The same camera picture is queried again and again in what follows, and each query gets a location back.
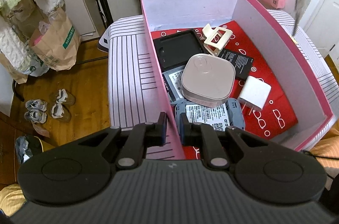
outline qr code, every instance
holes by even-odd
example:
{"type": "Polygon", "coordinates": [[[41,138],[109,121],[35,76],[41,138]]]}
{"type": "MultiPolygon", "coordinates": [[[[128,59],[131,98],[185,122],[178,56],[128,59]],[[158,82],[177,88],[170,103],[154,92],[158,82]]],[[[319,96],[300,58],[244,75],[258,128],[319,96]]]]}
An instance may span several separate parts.
{"type": "Polygon", "coordinates": [[[213,128],[214,128],[214,130],[223,131],[222,123],[213,124],[213,128]]]}

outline gray ribbed surface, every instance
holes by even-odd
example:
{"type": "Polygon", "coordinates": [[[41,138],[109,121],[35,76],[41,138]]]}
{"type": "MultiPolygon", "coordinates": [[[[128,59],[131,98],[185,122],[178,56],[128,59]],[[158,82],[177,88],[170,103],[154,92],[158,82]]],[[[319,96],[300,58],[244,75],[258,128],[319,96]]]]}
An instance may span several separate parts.
{"type": "Polygon", "coordinates": [[[118,172],[108,188],[84,203],[65,208],[28,203],[16,224],[322,224],[333,218],[316,203],[274,207],[243,194],[227,173],[201,161],[144,160],[118,172]]]}

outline red cloth with glasses pattern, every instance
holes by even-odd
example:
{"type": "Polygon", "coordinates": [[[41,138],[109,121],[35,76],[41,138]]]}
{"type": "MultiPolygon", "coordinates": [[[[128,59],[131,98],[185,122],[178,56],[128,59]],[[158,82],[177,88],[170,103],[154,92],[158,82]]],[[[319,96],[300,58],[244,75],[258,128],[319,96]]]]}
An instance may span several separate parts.
{"type": "MultiPolygon", "coordinates": [[[[245,130],[262,138],[271,139],[297,124],[297,117],[284,91],[250,38],[235,21],[223,24],[221,27],[233,31],[233,35],[227,43],[226,48],[252,57],[254,60],[249,75],[264,81],[272,87],[261,112],[252,111],[251,108],[248,107],[244,108],[245,130]]],[[[174,34],[178,30],[184,31],[187,29],[155,31],[151,34],[152,38],[156,39],[174,34]]],[[[202,28],[196,28],[195,31],[200,37],[202,28]]],[[[230,97],[237,99],[244,84],[244,81],[235,80],[230,97]]],[[[199,157],[196,148],[185,147],[184,151],[187,159],[197,159],[199,157]]]]}

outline white power adapter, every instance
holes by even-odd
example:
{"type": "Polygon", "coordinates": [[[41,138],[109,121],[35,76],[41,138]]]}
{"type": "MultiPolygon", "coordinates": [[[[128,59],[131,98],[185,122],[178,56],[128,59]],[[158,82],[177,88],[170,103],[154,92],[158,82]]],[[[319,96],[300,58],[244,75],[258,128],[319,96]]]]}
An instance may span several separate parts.
{"type": "Polygon", "coordinates": [[[238,101],[255,111],[261,111],[271,91],[271,86],[257,78],[248,76],[238,101]]]}

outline metal screw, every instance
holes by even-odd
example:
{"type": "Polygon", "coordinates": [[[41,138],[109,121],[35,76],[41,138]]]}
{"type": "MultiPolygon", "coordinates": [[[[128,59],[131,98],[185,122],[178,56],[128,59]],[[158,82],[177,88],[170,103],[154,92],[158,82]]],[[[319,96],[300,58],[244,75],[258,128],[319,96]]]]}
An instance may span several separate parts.
{"type": "Polygon", "coordinates": [[[128,157],[121,158],[118,160],[118,164],[122,167],[130,167],[130,166],[133,166],[134,163],[135,161],[132,158],[128,158],[128,157]]]}
{"type": "Polygon", "coordinates": [[[225,158],[217,157],[211,160],[211,164],[216,167],[223,167],[228,164],[228,161],[225,158]]]}

